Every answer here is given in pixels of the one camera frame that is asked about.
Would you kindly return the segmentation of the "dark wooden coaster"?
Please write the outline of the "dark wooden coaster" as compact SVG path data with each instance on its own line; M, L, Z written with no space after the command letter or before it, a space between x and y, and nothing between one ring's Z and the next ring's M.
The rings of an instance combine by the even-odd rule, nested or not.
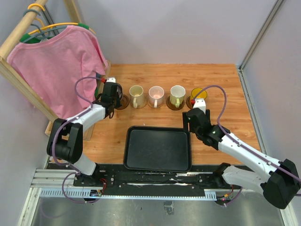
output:
M173 111L178 111L178 110L181 110L183 107L184 107L184 101L182 101L182 103L180 104L179 107L176 107L175 105L173 105L171 102L170 102L170 96L167 97L166 99L166 105L169 109L173 110Z
M189 97L186 99L186 105L187 105L190 109L193 109L194 104L195 104L195 100L193 99L193 97L189 96Z
M124 109L126 109L128 107L128 105L129 105L129 103L130 103L129 97L124 94L123 97L122 97L122 99L121 99L121 101L120 101L121 106L119 108L117 108L117 110L124 110Z

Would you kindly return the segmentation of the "cream yellow mug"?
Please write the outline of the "cream yellow mug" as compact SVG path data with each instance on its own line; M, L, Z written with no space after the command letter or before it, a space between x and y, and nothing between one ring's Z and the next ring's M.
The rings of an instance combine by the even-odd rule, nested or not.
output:
M134 85L129 90L130 104L133 108L141 107L144 103L144 90L139 85Z

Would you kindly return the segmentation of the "pink mug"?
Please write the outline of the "pink mug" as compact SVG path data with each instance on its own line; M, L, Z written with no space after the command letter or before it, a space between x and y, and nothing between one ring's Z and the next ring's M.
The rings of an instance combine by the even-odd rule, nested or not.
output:
M164 89L160 86L153 86L149 89L148 104L152 108L160 108L164 103Z

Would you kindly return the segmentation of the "purple mug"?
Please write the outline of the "purple mug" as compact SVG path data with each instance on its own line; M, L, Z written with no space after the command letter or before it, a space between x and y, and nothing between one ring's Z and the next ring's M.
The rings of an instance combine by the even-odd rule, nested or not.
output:
M121 100L123 97L123 90L122 90L122 86L119 83L117 83L117 93L118 93L119 99Z

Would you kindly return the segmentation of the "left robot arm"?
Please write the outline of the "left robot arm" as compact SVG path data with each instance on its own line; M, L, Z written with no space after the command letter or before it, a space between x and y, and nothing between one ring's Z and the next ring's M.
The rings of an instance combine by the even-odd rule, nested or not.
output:
M83 154L84 132L96 122L112 118L114 110L121 107L122 87L115 78L101 79L104 83L100 100L96 100L82 112L68 119L56 119L53 122L47 145L47 154L57 160L67 161L73 169L84 176L90 186L103 182L103 175L97 163Z

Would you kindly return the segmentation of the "yellow transparent cup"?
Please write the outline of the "yellow transparent cup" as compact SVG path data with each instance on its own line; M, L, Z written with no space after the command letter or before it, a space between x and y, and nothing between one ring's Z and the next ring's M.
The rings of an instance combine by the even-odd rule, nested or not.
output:
M202 90L203 90L202 88L194 88L190 93L190 100L192 100L193 98L206 99L207 98L207 92L202 91Z

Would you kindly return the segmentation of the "pale green mug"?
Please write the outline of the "pale green mug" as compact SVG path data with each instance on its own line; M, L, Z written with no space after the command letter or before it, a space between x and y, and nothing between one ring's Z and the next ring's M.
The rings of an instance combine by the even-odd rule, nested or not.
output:
M175 85L170 89L170 103L179 108L184 101L186 90L183 86Z

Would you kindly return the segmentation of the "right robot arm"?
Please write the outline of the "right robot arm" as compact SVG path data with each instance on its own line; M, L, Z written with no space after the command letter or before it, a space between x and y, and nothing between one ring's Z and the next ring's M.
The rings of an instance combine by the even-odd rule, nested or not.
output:
M280 161L249 146L227 128L210 122L210 111L194 108L183 113L183 119L198 140L206 146L236 158L249 169L222 163L213 176L218 188L237 185L253 190L274 207L285 209L301 189L296 165L289 159Z

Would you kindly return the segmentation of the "black plastic tray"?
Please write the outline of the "black plastic tray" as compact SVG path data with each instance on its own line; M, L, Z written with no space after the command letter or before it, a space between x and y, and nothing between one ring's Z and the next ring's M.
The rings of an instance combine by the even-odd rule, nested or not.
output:
M127 131L124 166L188 172L192 167L190 133L183 128L132 126Z

